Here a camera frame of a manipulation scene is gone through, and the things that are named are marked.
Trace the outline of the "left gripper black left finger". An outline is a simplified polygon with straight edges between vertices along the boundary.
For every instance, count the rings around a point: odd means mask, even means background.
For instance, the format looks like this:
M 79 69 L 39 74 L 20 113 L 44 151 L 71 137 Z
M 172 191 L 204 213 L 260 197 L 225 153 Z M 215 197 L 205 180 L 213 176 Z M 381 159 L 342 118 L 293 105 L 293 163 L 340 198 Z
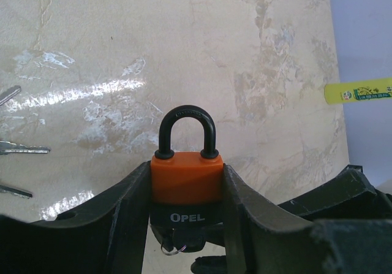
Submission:
M 1 216 L 1 273 L 141 273 L 150 164 L 59 214 L 26 223 Z

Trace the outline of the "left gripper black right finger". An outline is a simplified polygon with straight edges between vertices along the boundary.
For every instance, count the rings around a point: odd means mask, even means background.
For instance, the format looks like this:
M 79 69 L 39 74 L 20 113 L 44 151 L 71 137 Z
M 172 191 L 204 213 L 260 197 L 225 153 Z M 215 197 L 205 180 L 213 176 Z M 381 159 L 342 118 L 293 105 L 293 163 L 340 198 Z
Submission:
M 294 215 L 224 167 L 224 240 L 230 273 L 390 273 L 391 219 Z

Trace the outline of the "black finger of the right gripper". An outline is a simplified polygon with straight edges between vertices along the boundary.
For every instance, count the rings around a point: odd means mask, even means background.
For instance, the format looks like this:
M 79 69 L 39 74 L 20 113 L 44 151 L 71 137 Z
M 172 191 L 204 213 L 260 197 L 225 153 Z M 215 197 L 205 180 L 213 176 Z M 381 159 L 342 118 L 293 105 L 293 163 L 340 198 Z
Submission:
M 391 194 L 371 185 L 358 165 L 347 165 L 330 181 L 279 206 L 308 221 L 391 219 Z
M 192 263 L 190 270 L 194 274 L 227 274 L 226 256 L 198 257 Z

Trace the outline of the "orange black padlock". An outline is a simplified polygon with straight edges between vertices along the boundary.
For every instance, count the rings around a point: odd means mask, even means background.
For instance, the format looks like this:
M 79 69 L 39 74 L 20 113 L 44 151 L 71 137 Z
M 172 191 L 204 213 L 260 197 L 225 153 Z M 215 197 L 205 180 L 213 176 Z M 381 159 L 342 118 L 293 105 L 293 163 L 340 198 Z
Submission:
M 200 152 L 172 150 L 172 128 L 182 118 L 201 123 L 203 149 Z M 224 162 L 216 149 L 214 121 L 205 110 L 181 105 L 164 116 L 159 128 L 159 146 L 150 167 L 153 226 L 180 229 L 222 222 Z

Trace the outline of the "black key bunch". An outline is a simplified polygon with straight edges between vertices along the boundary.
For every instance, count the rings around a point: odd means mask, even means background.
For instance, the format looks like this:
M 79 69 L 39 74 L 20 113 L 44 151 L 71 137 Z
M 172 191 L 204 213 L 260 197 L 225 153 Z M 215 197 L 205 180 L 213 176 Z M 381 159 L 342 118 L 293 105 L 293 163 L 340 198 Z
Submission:
M 11 98 L 21 92 L 21 86 L 15 85 L 1 93 L 1 105 L 4 105 Z M 7 154 L 48 154 L 51 151 L 49 147 L 26 146 L 22 144 L 12 143 L 10 141 L 1 141 L 1 155 Z M 15 188 L 1 184 L 1 192 L 11 193 L 24 198 L 32 198 L 33 194 L 21 188 Z

